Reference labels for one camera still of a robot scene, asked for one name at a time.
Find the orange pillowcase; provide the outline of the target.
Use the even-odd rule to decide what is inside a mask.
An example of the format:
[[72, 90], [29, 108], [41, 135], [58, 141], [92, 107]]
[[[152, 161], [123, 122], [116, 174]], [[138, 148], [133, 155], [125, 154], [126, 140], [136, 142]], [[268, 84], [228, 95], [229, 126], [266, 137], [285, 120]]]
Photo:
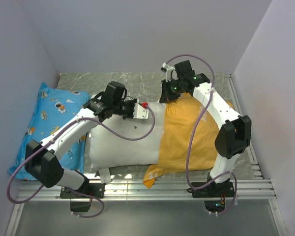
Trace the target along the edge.
[[217, 157], [214, 141], [219, 129], [208, 112], [196, 123], [203, 109], [204, 106], [187, 93], [166, 104], [158, 163], [147, 169], [143, 178], [145, 187], [151, 188], [157, 177], [168, 173], [213, 167]]

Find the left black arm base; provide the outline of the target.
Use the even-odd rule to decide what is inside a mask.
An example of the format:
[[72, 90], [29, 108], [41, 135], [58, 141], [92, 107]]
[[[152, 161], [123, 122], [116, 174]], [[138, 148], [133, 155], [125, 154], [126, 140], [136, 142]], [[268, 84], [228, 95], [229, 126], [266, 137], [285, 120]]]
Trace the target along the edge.
[[86, 186], [79, 190], [72, 190], [69, 187], [62, 187], [60, 191], [60, 199], [70, 200], [70, 210], [75, 215], [87, 213], [91, 204], [95, 201], [100, 203], [100, 210], [95, 216], [100, 215], [105, 208], [104, 197], [105, 184], [102, 183], [87, 183]]

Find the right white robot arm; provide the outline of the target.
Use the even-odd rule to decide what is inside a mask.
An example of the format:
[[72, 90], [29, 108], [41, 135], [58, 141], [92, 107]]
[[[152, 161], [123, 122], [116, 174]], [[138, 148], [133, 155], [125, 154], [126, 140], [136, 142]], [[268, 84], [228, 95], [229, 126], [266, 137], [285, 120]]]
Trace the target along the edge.
[[214, 142], [217, 157], [205, 186], [211, 196], [219, 196], [237, 159], [250, 146], [252, 121], [249, 116], [235, 111], [221, 97], [212, 79], [204, 73], [195, 73], [189, 60], [174, 66], [164, 63], [161, 70], [165, 72], [165, 79], [161, 82], [160, 103], [174, 102], [183, 93], [188, 93], [204, 106], [200, 114], [208, 112], [218, 126]]

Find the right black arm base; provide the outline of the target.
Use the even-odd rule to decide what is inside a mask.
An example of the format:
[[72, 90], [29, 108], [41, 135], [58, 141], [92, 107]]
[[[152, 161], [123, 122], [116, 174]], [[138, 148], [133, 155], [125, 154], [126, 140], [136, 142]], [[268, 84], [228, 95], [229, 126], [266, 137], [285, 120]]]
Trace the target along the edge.
[[[194, 188], [203, 187], [205, 182], [192, 182], [191, 184]], [[213, 182], [201, 189], [194, 188], [189, 187], [186, 191], [193, 198], [203, 198], [209, 214], [225, 213], [236, 201], [237, 184], [233, 184], [229, 179], [224, 183]]]

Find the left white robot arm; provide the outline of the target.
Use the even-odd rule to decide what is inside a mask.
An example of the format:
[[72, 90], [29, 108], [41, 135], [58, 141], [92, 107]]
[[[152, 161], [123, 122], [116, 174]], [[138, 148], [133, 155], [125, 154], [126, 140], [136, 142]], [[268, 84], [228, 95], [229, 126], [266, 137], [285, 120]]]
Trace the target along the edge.
[[109, 119], [112, 115], [126, 118], [145, 118], [140, 115], [137, 99], [126, 99], [126, 87], [109, 82], [106, 89], [87, 101], [77, 115], [58, 131], [41, 141], [31, 140], [26, 145], [25, 170], [44, 187], [64, 186], [83, 198], [89, 193], [88, 178], [77, 170], [60, 164], [65, 152], [84, 134]]

